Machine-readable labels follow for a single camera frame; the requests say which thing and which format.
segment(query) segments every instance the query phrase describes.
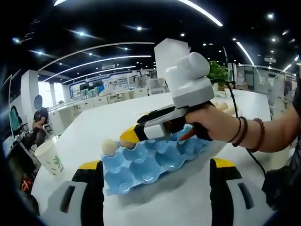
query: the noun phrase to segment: bracelet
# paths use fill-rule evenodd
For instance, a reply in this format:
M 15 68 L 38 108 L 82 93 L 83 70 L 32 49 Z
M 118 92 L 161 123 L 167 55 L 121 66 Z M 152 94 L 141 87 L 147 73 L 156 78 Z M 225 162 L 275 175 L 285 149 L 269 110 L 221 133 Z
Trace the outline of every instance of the bracelet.
M 228 141 L 227 143 L 231 143 L 233 140 L 235 140 L 235 138 L 239 135 L 239 132 L 240 132 L 240 128 L 241 128 L 241 120 L 240 118 L 238 118 L 239 120 L 239 128 L 238 128 L 238 131 L 236 133 L 236 135 L 232 138 L 232 140 Z
M 259 150 L 260 146 L 263 143 L 264 135 L 265 135 L 265 127 L 264 127 L 262 120 L 259 118 L 256 118 L 256 119 L 253 119 L 253 121 L 256 121 L 260 124 L 261 131 L 260 131 L 260 138 L 259 138 L 259 141 L 258 141 L 256 147 L 254 149 L 247 149 L 248 151 L 250 151 L 252 153 L 257 152 Z
M 245 126 L 244 126 L 244 131 L 241 134 L 240 138 L 238 139 L 238 141 L 236 143 L 233 144 L 234 147 L 237 147 L 238 145 L 240 145 L 240 143 L 245 139 L 246 133 L 248 131 L 248 122 L 247 122 L 246 118 L 241 116 L 241 117 L 239 117 L 239 119 L 242 119 L 244 121 Z

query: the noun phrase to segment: window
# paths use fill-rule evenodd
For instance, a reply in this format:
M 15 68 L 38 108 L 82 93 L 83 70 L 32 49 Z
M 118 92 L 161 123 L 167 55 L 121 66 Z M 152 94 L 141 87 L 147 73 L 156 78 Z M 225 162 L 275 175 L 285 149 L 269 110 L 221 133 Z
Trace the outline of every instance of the window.
M 55 100 L 56 100 L 56 103 L 58 104 L 58 102 L 60 102 L 60 101 L 65 102 L 62 84 L 55 82 L 54 87 L 55 87 Z
M 43 98 L 43 107 L 53 107 L 49 82 L 39 81 L 39 94 Z

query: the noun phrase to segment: white table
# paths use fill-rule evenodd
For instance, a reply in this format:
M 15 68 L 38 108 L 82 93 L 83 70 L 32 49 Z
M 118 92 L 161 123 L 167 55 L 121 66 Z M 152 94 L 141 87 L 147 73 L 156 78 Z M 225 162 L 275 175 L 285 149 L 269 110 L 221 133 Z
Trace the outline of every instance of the white table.
M 235 99 L 243 115 L 270 120 L 266 95 L 234 90 Z M 215 97 L 214 101 L 230 98 Z M 32 188 L 40 212 L 45 211 L 48 197 L 63 181 L 71 180 L 78 166 L 87 161 L 100 159 L 104 138 L 118 139 L 119 135 L 147 111 L 172 104 L 169 93 L 157 94 L 101 106 L 83 112 L 56 142 L 59 156 L 65 167 L 64 176 L 54 179 L 42 166 Z M 234 148 L 224 142 L 212 143 L 206 155 L 189 162 L 176 172 L 155 183 L 141 186 L 127 195 L 105 196 L 104 223 L 108 226 L 153 226 L 211 225 L 211 201 L 209 186 L 209 159 L 215 156 L 236 163 L 243 177 L 248 177 L 257 186 L 262 186 L 263 175 L 244 148 Z M 268 155 L 256 155 L 260 161 Z

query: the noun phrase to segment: green plant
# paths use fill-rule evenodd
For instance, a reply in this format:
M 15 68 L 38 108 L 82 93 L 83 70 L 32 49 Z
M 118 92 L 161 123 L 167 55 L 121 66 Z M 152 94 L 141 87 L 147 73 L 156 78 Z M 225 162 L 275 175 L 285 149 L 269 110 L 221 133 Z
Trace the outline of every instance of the green plant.
M 209 79 L 215 79 L 215 78 L 221 78 L 226 80 L 228 69 L 226 67 L 221 67 L 218 65 L 216 61 L 210 61 L 210 73 L 207 75 L 207 78 Z M 225 82 L 219 81 L 218 86 L 223 87 L 225 85 Z

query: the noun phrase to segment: blue egg carton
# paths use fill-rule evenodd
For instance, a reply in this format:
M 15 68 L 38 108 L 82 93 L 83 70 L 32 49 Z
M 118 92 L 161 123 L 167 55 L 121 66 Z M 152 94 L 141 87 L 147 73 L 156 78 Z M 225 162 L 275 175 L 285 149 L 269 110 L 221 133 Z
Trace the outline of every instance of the blue egg carton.
M 113 157 L 102 155 L 107 194 L 126 194 L 140 184 L 155 182 L 162 173 L 178 170 L 185 161 L 197 158 L 206 151 L 209 141 L 193 136 L 178 141 L 191 129 L 185 125 L 180 132 L 166 140 L 146 140 L 134 149 L 119 147 Z

